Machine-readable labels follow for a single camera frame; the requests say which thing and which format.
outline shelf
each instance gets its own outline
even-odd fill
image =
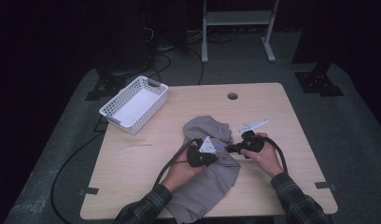
[[[269,24],[272,11],[207,12],[206,25],[255,25]]]

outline wooden table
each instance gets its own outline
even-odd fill
[[[230,100],[230,92],[238,99]],[[325,178],[283,87],[258,83],[170,87],[167,103],[137,135],[109,125],[89,185],[98,193],[86,194],[80,215],[84,219],[114,218],[124,205],[140,200],[182,145],[185,123],[202,115],[229,123],[235,143],[242,141],[239,130],[245,122],[269,119],[254,131],[268,133],[277,142],[290,176],[305,194],[325,213],[336,212],[331,191],[315,185]],[[271,178],[252,160],[232,155],[241,164],[235,186],[206,217],[283,215]],[[160,217],[171,214],[164,209]]]

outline basket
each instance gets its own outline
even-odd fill
[[[136,134],[168,99],[168,87],[138,77],[106,103],[100,114],[125,132]]]

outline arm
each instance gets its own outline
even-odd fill
[[[267,137],[266,133],[257,135]],[[254,160],[272,178],[272,186],[286,212],[288,223],[332,223],[321,206],[311,197],[304,195],[289,175],[284,173],[272,145],[265,142],[259,153],[245,149],[242,149],[241,153]]]
[[[147,224],[153,223],[163,208],[171,201],[172,193],[200,174],[205,166],[190,167],[187,163],[187,149],[170,166],[166,178],[136,203],[124,206],[114,223]]]

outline gray carpet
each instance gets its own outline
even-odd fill
[[[294,72],[309,71],[314,65],[290,63],[299,35],[273,33],[271,45],[276,63],[268,63],[261,34],[238,35],[233,42],[209,45],[209,62],[204,65],[201,84],[281,83],[322,173],[338,188],[332,192],[339,207],[332,220],[335,223],[381,223],[381,126],[348,74],[335,64],[328,76],[345,96],[303,93]],[[200,53],[200,44],[190,48]],[[197,85],[203,68],[194,52],[174,50],[165,55],[171,64],[160,72],[164,84]],[[167,63],[166,58],[158,56],[155,68],[162,69]],[[153,73],[150,69],[141,75]],[[81,190],[88,187],[104,137],[100,131],[106,127],[98,109],[109,97],[85,101],[97,80],[95,70],[91,70],[79,83],[6,223],[63,223],[51,206],[50,191],[61,167],[77,150],[56,181],[53,197],[57,211],[70,223],[110,223],[110,220],[83,220],[79,216],[83,203]],[[84,147],[94,137],[95,140]],[[282,223],[282,217],[276,222]]]

